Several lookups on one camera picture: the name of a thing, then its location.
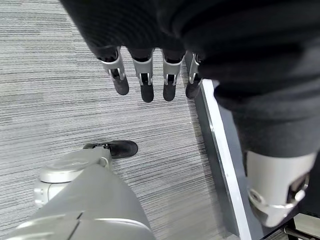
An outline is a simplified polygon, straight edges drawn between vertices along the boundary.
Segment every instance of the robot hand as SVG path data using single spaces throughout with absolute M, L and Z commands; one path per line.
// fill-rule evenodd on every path
M 320 2 L 61 0 L 116 91 L 129 91 L 128 48 L 145 102 L 154 98 L 152 53 L 163 52 L 163 97 L 174 99 L 185 51 L 194 53 L 188 98 L 219 80 L 245 156 L 252 209 L 267 226 L 303 198 L 320 149 Z

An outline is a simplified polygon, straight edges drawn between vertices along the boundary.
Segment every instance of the black sleeve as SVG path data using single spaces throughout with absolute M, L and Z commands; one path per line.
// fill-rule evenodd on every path
M 90 49 L 187 49 L 219 80 L 244 151 L 320 148 L 320 1 L 61 0 Z
M 215 97 L 232 111 L 244 151 L 297 157 L 320 149 L 320 1 L 156 4 L 162 28 L 201 55 L 201 76 L 219 80 Z

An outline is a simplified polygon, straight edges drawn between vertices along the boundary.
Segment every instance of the black fingertip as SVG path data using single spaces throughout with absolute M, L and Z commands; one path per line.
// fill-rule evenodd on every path
M 142 100 L 146 103 L 150 103 L 154 99 L 154 86 L 153 85 L 143 85 L 141 88 Z
M 163 85 L 163 98 L 167 102 L 172 101 L 176 95 L 176 85 L 173 86 L 172 82 L 168 82 L 168 85 Z
M 123 80 L 121 80 L 120 78 L 116 78 L 115 80 L 113 80 L 113 84 L 118 94 L 123 96 L 128 94 L 129 84 L 128 84 L 127 77 L 124 77 Z
M 185 95 L 188 99 L 194 99 L 198 95 L 199 90 L 200 85 L 198 81 L 194 81 L 193 84 L 188 81 L 185 89 Z

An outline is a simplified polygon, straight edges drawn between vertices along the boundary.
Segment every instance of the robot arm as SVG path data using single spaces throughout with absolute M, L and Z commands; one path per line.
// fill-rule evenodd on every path
M 97 146 L 43 168 L 34 186 L 41 209 L 6 239 L 155 240 L 136 195 L 111 172 L 111 155 Z

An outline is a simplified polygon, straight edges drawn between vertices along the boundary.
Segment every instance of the floor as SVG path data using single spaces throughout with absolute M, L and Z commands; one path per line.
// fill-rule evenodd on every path
M 57 0 L 2 0 L 0 18 L 0 239 L 35 212 L 40 167 L 86 143 L 121 139 L 139 152 L 113 169 L 158 240 L 237 239 L 222 223 L 185 66 L 166 102 L 156 50 L 155 98 L 144 103 L 127 50 L 130 92 L 120 96 Z

